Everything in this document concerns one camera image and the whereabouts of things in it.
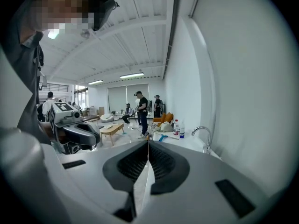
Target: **ceiling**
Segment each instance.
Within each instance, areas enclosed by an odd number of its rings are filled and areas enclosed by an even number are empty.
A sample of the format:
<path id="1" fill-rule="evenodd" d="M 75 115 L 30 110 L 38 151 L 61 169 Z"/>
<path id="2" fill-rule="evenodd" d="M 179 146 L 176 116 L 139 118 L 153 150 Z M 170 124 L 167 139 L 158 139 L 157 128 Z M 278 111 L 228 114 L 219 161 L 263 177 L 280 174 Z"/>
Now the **ceiling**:
<path id="1" fill-rule="evenodd" d="M 115 1 L 120 7 L 88 39 L 75 24 L 66 24 L 54 40 L 44 34 L 42 71 L 49 81 L 86 85 L 101 79 L 106 84 L 140 71 L 162 78 L 174 0 Z"/>

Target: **fluorescent light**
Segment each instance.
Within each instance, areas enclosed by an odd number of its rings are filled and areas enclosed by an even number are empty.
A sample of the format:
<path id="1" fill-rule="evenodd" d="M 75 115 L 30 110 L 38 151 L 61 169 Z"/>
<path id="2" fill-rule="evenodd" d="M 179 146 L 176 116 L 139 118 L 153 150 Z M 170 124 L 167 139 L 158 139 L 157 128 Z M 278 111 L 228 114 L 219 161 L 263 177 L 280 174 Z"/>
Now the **fluorescent light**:
<path id="1" fill-rule="evenodd" d="M 51 29 L 48 34 L 48 37 L 51 39 L 55 39 L 58 34 L 59 34 L 59 29 Z"/>
<path id="2" fill-rule="evenodd" d="M 97 83 L 101 83 L 101 82 L 103 82 L 103 81 L 102 81 L 102 80 L 98 80 L 98 81 L 90 82 L 90 83 L 88 83 L 88 84 L 97 84 Z"/>
<path id="3" fill-rule="evenodd" d="M 144 73 L 136 73 L 136 74 L 131 74 L 131 75 L 125 75 L 125 76 L 121 76 L 120 78 L 124 79 L 124 78 L 129 78 L 129 77 L 140 77 L 140 76 L 144 76 Z"/>

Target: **water bottle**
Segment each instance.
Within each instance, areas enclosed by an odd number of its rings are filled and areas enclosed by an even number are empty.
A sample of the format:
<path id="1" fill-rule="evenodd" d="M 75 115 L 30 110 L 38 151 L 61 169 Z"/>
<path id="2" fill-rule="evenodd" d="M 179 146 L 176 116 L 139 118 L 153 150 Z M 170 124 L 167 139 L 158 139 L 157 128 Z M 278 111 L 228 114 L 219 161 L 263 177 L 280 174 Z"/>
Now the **water bottle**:
<path id="1" fill-rule="evenodd" d="M 179 125 L 178 125 L 178 120 L 176 119 L 176 122 L 173 126 L 173 134 L 178 135 L 179 134 Z"/>
<path id="2" fill-rule="evenodd" d="M 180 128 L 179 128 L 179 137 L 183 139 L 185 137 L 185 124 L 182 122 Z"/>

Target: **faucet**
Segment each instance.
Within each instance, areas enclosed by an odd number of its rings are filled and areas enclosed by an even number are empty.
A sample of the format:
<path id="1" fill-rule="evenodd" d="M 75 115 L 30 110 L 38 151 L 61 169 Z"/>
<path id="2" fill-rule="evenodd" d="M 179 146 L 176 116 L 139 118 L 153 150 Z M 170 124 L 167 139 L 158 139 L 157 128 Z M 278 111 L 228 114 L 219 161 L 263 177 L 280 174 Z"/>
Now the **faucet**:
<path id="1" fill-rule="evenodd" d="M 196 127 L 195 129 L 193 129 L 191 135 L 194 136 L 195 133 L 200 130 L 200 129 L 205 129 L 208 131 L 209 133 L 209 137 L 208 137 L 208 141 L 207 141 L 207 145 L 206 145 L 206 149 L 207 149 L 207 153 L 209 154 L 210 153 L 210 149 L 211 149 L 211 131 L 207 128 L 207 127 L 204 127 L 204 126 L 198 126 Z"/>

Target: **wooden coffee table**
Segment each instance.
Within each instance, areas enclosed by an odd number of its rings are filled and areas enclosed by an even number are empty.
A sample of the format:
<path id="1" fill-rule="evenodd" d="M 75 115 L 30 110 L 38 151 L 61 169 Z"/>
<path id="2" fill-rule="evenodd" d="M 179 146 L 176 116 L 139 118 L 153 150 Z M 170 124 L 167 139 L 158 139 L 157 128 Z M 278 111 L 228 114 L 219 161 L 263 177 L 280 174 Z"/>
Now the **wooden coffee table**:
<path id="1" fill-rule="evenodd" d="M 119 131 L 121 129 L 122 129 L 122 132 L 124 133 L 123 124 L 112 125 L 112 127 L 109 129 L 102 128 L 102 129 L 100 129 L 101 139 L 103 140 L 103 135 L 105 135 L 105 136 L 109 135 L 110 139 L 111 139 L 112 146 L 114 146 L 111 136 L 114 135 L 117 131 Z"/>

